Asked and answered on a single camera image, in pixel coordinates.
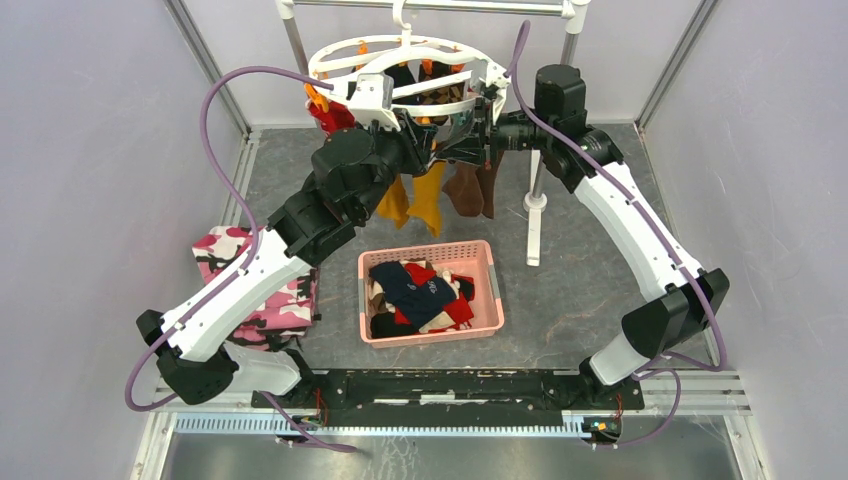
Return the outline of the yellow cloth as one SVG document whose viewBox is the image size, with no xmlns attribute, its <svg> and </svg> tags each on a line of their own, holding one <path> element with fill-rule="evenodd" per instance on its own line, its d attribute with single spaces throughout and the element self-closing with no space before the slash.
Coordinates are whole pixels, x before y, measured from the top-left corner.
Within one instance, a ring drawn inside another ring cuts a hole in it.
<svg viewBox="0 0 848 480">
<path fill-rule="evenodd" d="M 407 214 L 421 220 L 434 238 L 441 235 L 443 226 L 439 199 L 445 166 L 437 161 L 426 174 L 412 179 L 413 197 L 407 209 Z"/>
</svg>

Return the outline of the navy blue sock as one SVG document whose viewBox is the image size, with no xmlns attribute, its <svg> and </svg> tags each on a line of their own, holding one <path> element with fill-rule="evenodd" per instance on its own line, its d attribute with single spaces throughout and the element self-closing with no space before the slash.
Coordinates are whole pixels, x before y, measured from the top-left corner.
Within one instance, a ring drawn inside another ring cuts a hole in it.
<svg viewBox="0 0 848 480">
<path fill-rule="evenodd" d="M 454 288 L 439 275 L 415 280 L 406 266 L 398 261 L 372 267 L 369 276 L 382 287 L 385 300 L 418 328 L 443 313 L 445 306 L 458 299 Z"/>
</svg>

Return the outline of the white round clip hanger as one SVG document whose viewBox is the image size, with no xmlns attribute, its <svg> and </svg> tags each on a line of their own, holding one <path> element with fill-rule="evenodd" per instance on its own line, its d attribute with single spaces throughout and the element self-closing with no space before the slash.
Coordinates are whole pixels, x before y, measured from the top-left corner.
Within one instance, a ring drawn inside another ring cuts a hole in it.
<svg viewBox="0 0 848 480">
<path fill-rule="evenodd" d="M 360 74 L 384 73 L 394 81 L 392 110 L 400 128 L 401 118 L 405 115 L 414 120 L 417 117 L 450 117 L 471 112 L 479 102 L 490 108 L 490 116 L 493 118 L 492 101 L 472 92 L 469 80 L 471 70 L 480 61 L 496 61 L 462 43 L 413 34 L 412 25 L 403 18 L 405 6 L 404 1 L 392 4 L 393 22 L 399 28 L 397 34 L 367 35 L 343 40 L 315 53 L 308 61 L 308 75 L 311 78 L 308 83 L 315 86 L 329 102 L 346 107 L 346 101 Z M 465 67 L 460 73 L 420 82 L 418 72 L 424 59 L 449 65 L 464 64 Z M 419 103 L 420 93 L 460 82 L 465 85 L 465 95 L 461 101 L 444 105 Z"/>
</svg>

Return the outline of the pink perforated plastic basket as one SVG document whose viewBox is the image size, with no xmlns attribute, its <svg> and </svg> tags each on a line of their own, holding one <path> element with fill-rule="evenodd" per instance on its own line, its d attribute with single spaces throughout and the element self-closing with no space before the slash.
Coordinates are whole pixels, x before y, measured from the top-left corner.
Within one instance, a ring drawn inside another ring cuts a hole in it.
<svg viewBox="0 0 848 480">
<path fill-rule="evenodd" d="M 358 277 L 360 336 L 374 348 L 488 337 L 505 324 L 484 240 L 367 251 Z"/>
</svg>

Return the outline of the red cloth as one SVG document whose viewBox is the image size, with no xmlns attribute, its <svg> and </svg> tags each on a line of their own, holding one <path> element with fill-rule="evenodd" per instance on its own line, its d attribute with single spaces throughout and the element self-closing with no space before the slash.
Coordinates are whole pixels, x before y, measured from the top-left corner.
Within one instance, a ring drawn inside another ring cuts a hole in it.
<svg viewBox="0 0 848 480">
<path fill-rule="evenodd" d="M 349 110 L 337 102 L 326 105 L 312 100 L 307 102 L 307 111 L 316 120 L 319 128 L 327 135 L 336 131 L 354 128 L 356 121 Z"/>
</svg>

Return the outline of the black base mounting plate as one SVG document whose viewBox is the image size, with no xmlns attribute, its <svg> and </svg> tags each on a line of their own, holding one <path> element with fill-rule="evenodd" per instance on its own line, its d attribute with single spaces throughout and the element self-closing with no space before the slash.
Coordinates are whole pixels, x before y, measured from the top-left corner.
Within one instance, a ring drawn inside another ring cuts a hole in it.
<svg viewBox="0 0 848 480">
<path fill-rule="evenodd" d="M 553 427 L 565 411 L 641 410 L 640 385 L 594 387 L 553 369 L 329 369 L 276 399 L 288 413 L 320 409 L 329 427 Z"/>
</svg>

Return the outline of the argyle brown yellow sock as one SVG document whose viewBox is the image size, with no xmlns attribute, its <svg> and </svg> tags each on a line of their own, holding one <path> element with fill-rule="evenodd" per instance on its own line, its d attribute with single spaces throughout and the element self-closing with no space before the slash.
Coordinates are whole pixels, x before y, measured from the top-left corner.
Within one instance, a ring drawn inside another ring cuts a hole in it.
<svg viewBox="0 0 848 480">
<path fill-rule="evenodd" d="M 452 74 L 463 71 L 464 64 L 449 65 L 442 62 L 437 62 L 430 59 L 421 61 L 418 80 L 420 82 L 427 80 L 440 79 Z M 444 105 L 449 103 L 459 102 L 464 98 L 465 85 L 464 83 L 454 83 L 436 89 L 424 91 L 418 95 L 421 105 Z M 417 117 L 416 121 L 419 124 L 435 124 L 444 126 L 450 117 L 447 115 L 432 116 L 432 117 Z"/>
</svg>

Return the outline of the orange clothes clip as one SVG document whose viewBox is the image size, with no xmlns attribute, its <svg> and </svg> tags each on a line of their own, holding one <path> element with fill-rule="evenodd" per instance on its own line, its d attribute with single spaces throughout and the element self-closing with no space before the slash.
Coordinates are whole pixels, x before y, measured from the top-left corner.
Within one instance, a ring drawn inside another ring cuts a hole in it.
<svg viewBox="0 0 848 480">
<path fill-rule="evenodd" d="M 311 114 L 326 114 L 329 112 L 329 100 L 316 90 L 312 84 L 305 83 L 304 91 L 307 96 L 307 110 Z"/>
</svg>

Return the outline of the white metal drying rack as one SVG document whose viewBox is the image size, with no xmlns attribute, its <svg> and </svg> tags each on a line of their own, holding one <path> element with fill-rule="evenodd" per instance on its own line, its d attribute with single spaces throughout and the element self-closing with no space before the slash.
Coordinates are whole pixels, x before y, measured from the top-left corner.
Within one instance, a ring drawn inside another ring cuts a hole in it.
<svg viewBox="0 0 848 480">
<path fill-rule="evenodd" d="M 397 227 L 418 219 L 438 236 L 442 195 L 461 215 L 490 215 L 506 151 L 538 151 L 569 191 L 596 174 L 577 69 L 541 68 L 532 106 L 506 112 L 516 65 L 414 35 L 403 9 L 394 4 L 397 35 L 339 42 L 308 62 L 307 107 L 327 138 L 303 186 L 269 219 L 290 258 L 323 262 L 373 215 Z"/>
</svg>

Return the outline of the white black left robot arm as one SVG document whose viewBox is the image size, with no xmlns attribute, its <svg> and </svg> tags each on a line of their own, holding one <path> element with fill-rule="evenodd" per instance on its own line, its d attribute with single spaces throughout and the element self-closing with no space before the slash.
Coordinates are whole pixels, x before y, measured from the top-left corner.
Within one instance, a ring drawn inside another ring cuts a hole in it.
<svg viewBox="0 0 848 480">
<path fill-rule="evenodd" d="M 355 236 L 402 174 L 420 175 L 434 159 L 434 124 L 400 130 L 338 130 L 311 157 L 303 185 L 253 234 L 229 267 L 182 305 L 148 310 L 137 325 L 172 398 L 206 403 L 225 392 L 278 395 L 306 405 L 314 381 L 298 355 L 228 343 L 230 334 L 270 296 L 307 274 Z"/>
</svg>

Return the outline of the brown striped sock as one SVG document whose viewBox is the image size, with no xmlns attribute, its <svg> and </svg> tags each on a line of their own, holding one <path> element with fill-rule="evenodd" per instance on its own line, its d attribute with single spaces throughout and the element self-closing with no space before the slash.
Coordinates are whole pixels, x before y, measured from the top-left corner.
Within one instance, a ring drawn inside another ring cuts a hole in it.
<svg viewBox="0 0 848 480">
<path fill-rule="evenodd" d="M 503 152 L 498 154 L 489 167 L 456 164 L 455 172 L 444 183 L 442 191 L 458 215 L 495 218 L 495 186 L 502 158 Z"/>
</svg>

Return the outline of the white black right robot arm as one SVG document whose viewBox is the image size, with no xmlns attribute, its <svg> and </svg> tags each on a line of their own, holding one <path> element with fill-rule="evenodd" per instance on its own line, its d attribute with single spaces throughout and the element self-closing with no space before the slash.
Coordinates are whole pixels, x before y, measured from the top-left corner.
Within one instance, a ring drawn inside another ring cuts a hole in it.
<svg viewBox="0 0 848 480">
<path fill-rule="evenodd" d="M 716 314 L 730 284 L 720 269 L 706 271 L 673 237 L 641 194 L 620 149 L 589 124 L 586 84 L 578 69 L 547 65 L 535 75 L 534 99 L 503 113 L 511 74 L 499 65 L 460 80 L 468 118 L 450 133 L 443 153 L 471 165 L 504 151 L 539 152 L 541 166 L 595 216 L 630 267 L 643 306 L 626 314 L 617 336 L 580 365 L 577 392 L 602 408 L 627 379 L 644 377 L 663 355 L 709 329 L 719 339 Z"/>
</svg>

